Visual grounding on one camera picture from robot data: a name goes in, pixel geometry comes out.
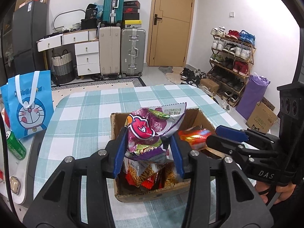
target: teal suitcase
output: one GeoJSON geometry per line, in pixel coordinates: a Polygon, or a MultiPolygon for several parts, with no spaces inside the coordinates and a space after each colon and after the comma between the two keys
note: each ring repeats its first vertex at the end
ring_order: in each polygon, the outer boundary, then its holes
{"type": "Polygon", "coordinates": [[[121,26],[123,21],[124,0],[104,0],[102,27],[106,24],[121,26]]]}

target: screw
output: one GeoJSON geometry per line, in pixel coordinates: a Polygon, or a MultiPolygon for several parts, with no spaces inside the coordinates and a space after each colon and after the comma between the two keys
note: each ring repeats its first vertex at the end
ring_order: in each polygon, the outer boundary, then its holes
{"type": "Polygon", "coordinates": [[[190,154],[191,154],[192,156],[198,156],[198,155],[200,154],[200,152],[197,151],[197,150],[192,150],[192,151],[190,152],[190,154]]]}
{"type": "Polygon", "coordinates": [[[72,160],[73,160],[72,156],[67,156],[67,157],[65,157],[65,159],[64,159],[64,161],[65,161],[66,163],[70,163],[70,162],[72,162],[72,160]]]}
{"type": "Polygon", "coordinates": [[[228,163],[228,164],[230,164],[230,163],[233,162],[233,159],[232,159],[231,157],[226,157],[224,160],[225,160],[225,162],[228,163]]]}
{"type": "Polygon", "coordinates": [[[104,155],[107,154],[107,151],[104,150],[104,149],[101,149],[101,150],[98,151],[98,154],[99,154],[100,156],[104,156],[104,155]]]}

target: green sneaker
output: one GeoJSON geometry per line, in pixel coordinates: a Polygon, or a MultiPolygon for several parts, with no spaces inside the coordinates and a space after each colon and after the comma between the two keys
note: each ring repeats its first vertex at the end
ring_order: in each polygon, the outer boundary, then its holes
{"type": "Polygon", "coordinates": [[[216,59],[214,60],[216,63],[222,63],[224,61],[223,57],[221,55],[217,55],[216,59]]]}
{"type": "Polygon", "coordinates": [[[217,54],[212,54],[211,57],[210,57],[210,61],[214,62],[216,57],[217,57],[217,54]]]}

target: black and white rug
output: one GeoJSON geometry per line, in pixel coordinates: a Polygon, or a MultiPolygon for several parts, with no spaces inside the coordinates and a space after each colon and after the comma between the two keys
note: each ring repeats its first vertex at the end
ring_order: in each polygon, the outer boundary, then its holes
{"type": "Polygon", "coordinates": [[[57,86],[52,86],[52,91],[55,90],[63,90],[68,88],[75,88],[75,87],[88,87],[88,86],[95,86],[95,85],[104,85],[104,84],[116,84],[116,83],[124,83],[124,82],[132,82],[134,87],[145,87],[146,84],[140,77],[129,77],[129,78],[122,78],[117,80],[102,80],[102,81],[85,81],[85,82],[78,82],[72,84],[65,84],[57,86]]]}

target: can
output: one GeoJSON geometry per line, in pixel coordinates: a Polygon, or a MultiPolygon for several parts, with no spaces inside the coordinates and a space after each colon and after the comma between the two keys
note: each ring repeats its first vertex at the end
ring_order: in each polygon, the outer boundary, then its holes
{"type": "Polygon", "coordinates": [[[6,141],[7,148],[16,156],[17,159],[23,160],[26,156],[26,149],[9,129],[6,131],[6,141]]]}

